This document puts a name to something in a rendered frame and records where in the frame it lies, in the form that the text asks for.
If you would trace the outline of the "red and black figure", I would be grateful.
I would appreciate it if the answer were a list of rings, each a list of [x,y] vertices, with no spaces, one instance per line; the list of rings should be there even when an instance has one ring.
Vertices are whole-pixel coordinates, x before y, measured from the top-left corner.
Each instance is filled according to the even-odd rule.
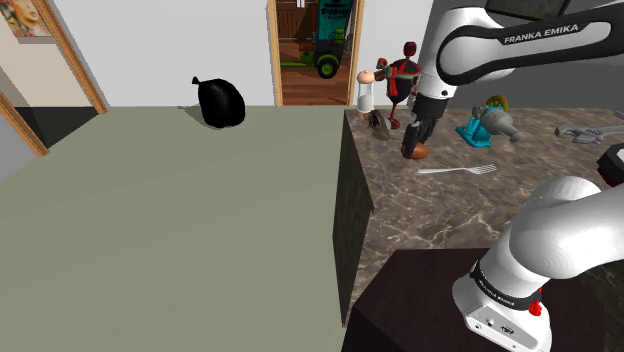
[[[404,44],[402,59],[389,63],[385,58],[379,58],[374,73],[376,81],[386,81],[386,96],[392,102],[392,110],[388,118],[392,129],[398,129],[400,123],[394,119],[397,105],[410,95],[414,82],[420,76],[422,69],[412,60],[417,52],[417,44],[408,41]]]

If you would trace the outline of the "brown egg-shaped object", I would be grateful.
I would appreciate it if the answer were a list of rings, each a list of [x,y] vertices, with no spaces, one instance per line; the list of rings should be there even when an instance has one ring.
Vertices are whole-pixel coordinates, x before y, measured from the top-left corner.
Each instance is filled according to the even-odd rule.
[[[429,147],[422,143],[417,143],[411,153],[407,152],[406,146],[401,147],[402,155],[408,159],[420,160],[429,156]]]

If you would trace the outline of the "dark brown brush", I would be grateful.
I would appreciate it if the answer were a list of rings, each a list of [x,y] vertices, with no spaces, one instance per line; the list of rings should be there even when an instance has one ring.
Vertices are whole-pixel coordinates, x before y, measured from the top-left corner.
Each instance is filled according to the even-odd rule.
[[[390,121],[379,110],[372,110],[368,114],[369,126],[373,129],[372,135],[379,140],[388,141],[390,136]]]

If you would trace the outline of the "teal and grey hand grinder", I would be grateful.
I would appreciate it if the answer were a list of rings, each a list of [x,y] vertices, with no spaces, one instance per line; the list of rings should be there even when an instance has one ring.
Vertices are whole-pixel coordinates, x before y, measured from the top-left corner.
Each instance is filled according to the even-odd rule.
[[[508,141],[518,142],[523,134],[513,125],[504,96],[491,96],[480,106],[474,106],[468,123],[457,126],[455,131],[473,148],[492,146],[491,136],[501,135]]]

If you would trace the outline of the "silver fork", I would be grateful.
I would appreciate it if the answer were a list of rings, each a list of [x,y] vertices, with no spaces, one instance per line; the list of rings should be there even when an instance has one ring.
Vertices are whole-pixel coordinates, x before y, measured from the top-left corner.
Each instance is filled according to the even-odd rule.
[[[490,172],[497,171],[498,168],[494,164],[477,166],[477,167],[459,167],[459,168],[428,168],[428,169],[418,169],[418,174],[435,174],[435,173],[447,173],[447,172],[455,172],[455,171],[466,171],[472,174],[486,174]]]

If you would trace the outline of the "white mill with peach knob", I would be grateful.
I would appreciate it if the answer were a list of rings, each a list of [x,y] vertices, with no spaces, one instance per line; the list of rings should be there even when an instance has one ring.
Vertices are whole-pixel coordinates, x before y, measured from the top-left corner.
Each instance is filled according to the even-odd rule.
[[[356,112],[360,117],[365,118],[374,109],[374,72],[370,70],[363,70],[357,74],[356,80],[358,83]]]

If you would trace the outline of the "grey adjustable wrench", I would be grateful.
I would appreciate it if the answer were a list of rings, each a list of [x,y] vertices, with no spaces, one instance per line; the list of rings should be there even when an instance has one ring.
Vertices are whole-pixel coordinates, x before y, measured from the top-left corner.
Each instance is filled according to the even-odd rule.
[[[560,124],[556,127],[554,134],[557,137],[570,135],[573,137],[572,142],[577,144],[599,145],[607,136],[624,135],[624,125],[597,127]]]

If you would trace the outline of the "dark robot stand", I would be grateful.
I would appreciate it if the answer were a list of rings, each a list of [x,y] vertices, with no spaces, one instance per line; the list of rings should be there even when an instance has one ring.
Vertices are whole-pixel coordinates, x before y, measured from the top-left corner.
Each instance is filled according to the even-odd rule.
[[[354,304],[341,352],[508,352],[471,332],[452,285],[487,250],[397,250]],[[604,309],[576,279],[543,289],[551,352],[604,352]]]

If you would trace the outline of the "black angular object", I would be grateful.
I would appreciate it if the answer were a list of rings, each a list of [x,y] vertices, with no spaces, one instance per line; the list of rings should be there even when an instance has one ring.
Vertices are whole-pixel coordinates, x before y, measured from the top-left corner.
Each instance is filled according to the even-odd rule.
[[[624,143],[613,144],[597,160],[597,171],[611,187],[624,183]]]

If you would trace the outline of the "black rubbish bag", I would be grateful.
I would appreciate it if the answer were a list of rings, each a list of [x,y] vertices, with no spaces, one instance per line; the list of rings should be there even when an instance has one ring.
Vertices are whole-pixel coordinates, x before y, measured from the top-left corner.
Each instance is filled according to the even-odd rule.
[[[245,101],[232,83],[221,78],[200,81],[193,77],[192,84],[198,86],[199,106],[208,126],[223,129],[240,125],[245,120]]]

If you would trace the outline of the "wooden door frame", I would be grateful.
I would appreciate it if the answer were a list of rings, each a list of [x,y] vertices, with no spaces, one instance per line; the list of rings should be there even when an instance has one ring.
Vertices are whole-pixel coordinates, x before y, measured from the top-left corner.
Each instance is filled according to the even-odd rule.
[[[88,65],[82,59],[78,46],[71,38],[70,32],[65,30],[59,16],[54,12],[49,0],[32,0],[41,20],[48,27],[55,44],[71,69],[76,80],[80,84],[85,96],[98,114],[106,114],[109,110],[104,96],[98,91],[96,82],[92,78]],[[45,156],[49,149],[27,124],[23,117],[15,109],[14,105],[0,90],[0,115],[16,131],[17,135],[25,142],[35,156]]]

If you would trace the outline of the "colourful wall picture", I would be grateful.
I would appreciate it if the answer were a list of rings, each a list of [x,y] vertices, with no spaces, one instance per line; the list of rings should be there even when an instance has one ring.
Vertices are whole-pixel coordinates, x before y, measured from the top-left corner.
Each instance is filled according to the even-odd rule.
[[[0,0],[0,14],[15,37],[50,37],[32,0]]]

